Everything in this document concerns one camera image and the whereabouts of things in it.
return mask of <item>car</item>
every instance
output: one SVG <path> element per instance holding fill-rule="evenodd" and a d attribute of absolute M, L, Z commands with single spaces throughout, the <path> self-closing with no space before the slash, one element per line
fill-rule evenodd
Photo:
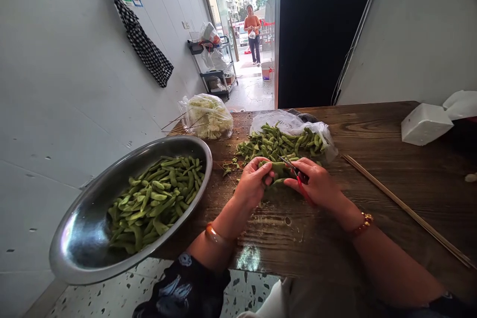
<path fill-rule="evenodd" d="M 248 32 L 243 29 L 243 25 L 240 27 L 238 36 L 240 47 L 248 45 Z"/>

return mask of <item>dark pants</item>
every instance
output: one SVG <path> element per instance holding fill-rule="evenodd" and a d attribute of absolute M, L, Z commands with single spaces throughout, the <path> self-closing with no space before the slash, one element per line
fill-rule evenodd
<path fill-rule="evenodd" d="M 250 52 L 252 52 L 253 61 L 258 63 L 260 63 L 260 45 L 258 43 L 259 37 L 259 35 L 256 35 L 254 39 L 251 39 L 250 37 L 248 38 L 248 45 L 250 46 Z"/>

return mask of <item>dark patterned sleeve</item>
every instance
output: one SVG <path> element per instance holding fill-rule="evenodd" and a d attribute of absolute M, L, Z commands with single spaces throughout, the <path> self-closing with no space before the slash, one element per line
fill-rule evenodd
<path fill-rule="evenodd" d="M 474 309 L 449 292 L 420 308 L 396 309 L 389 306 L 386 306 L 386 308 L 391 318 L 477 317 L 477 312 Z"/>
<path fill-rule="evenodd" d="M 219 318 L 230 272 L 218 276 L 188 253 L 164 270 L 151 299 L 141 303 L 133 318 Z"/>

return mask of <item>tiled floor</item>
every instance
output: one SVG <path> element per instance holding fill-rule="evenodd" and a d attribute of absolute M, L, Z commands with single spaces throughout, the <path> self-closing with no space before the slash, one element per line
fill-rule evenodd
<path fill-rule="evenodd" d="M 151 290 L 171 261 L 148 258 L 129 272 L 91 286 L 70 286 L 51 308 L 48 318 L 131 317 L 134 308 L 151 296 Z M 278 277 L 231 271 L 225 289 L 221 318 L 256 312 Z"/>
<path fill-rule="evenodd" d="M 246 111 L 274 109 L 274 81 L 262 80 L 261 74 L 250 76 L 238 79 L 239 84 L 234 84 L 229 100 L 222 98 L 227 108 L 243 107 Z"/>

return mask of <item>bracelet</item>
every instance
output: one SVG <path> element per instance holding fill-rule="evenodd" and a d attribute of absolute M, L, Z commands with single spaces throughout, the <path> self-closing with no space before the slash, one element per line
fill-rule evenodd
<path fill-rule="evenodd" d="M 205 236 L 207 236 L 212 242 L 219 244 L 224 248 L 235 247 L 236 240 L 230 240 L 220 236 L 212 227 L 212 222 L 209 222 L 205 228 Z"/>
<path fill-rule="evenodd" d="M 355 228 L 354 230 L 348 232 L 348 234 L 351 236 L 352 239 L 360 236 L 364 231 L 368 229 L 369 226 L 371 226 L 371 224 L 374 221 L 374 218 L 371 214 L 365 214 L 365 213 L 361 213 L 361 214 L 364 216 L 364 223 L 358 226 L 357 228 Z"/>

